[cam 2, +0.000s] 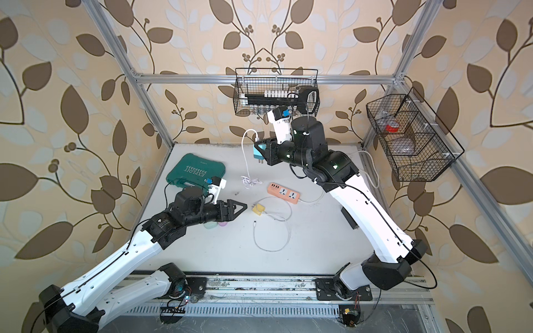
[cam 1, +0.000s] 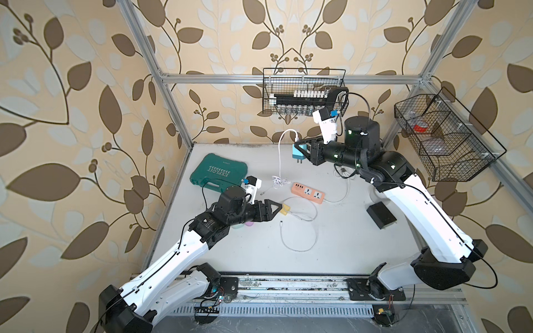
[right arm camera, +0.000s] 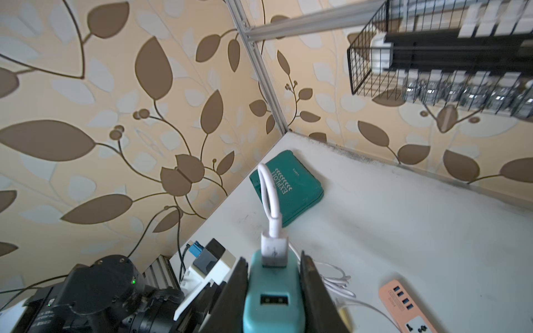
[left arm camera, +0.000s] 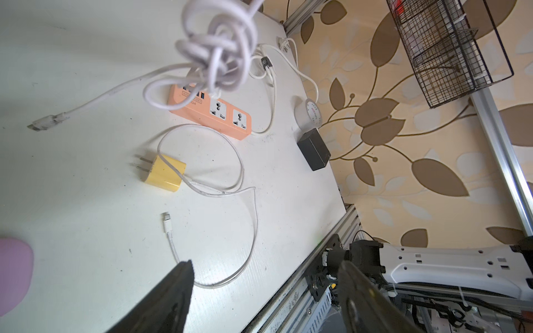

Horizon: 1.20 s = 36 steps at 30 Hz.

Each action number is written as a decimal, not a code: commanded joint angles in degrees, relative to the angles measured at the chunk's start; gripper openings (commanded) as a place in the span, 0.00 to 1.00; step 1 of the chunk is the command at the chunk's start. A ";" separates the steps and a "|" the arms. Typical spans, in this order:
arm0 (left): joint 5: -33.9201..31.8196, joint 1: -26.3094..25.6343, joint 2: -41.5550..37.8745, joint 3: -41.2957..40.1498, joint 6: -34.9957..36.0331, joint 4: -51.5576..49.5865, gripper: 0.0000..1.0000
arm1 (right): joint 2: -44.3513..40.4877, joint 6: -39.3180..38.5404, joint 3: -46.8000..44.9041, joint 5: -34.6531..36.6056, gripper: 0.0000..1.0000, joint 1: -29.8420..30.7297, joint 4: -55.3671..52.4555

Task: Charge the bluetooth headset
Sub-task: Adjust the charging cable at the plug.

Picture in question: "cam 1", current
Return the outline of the teal charger plug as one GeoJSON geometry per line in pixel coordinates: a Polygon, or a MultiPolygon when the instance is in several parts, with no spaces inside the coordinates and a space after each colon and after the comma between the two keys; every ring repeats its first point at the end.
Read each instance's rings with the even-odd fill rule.
{"type": "Polygon", "coordinates": [[[299,164],[302,164],[304,160],[307,158],[301,151],[301,147],[299,145],[294,145],[292,147],[292,157],[295,159],[295,161],[299,164]]]}

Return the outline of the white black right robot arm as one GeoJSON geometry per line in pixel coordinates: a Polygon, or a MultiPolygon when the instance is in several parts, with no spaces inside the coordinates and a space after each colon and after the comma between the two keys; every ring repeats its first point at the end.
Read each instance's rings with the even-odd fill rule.
{"type": "Polygon", "coordinates": [[[392,201],[422,236],[425,247],[398,264],[380,264],[369,276],[365,291],[377,300],[406,285],[426,284],[436,290],[468,286],[475,262],[488,250],[481,239],[472,239],[446,215],[424,187],[413,166],[398,152],[381,146],[380,126],[368,117],[355,116],[344,123],[344,141],[335,131],[320,137],[296,139],[294,148],[313,165],[331,162],[353,173],[392,201]]]}

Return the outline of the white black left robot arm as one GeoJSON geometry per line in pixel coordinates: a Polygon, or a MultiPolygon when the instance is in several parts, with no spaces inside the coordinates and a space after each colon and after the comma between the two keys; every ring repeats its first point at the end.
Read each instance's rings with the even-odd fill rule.
{"type": "Polygon", "coordinates": [[[122,287],[109,285],[99,295],[96,329],[104,332],[151,332],[165,316],[195,298],[214,293],[220,275],[209,264],[199,265],[178,280],[187,267],[237,224],[272,221],[283,204],[266,199],[249,203],[215,203],[183,229],[179,241],[137,277],[122,287]]]}

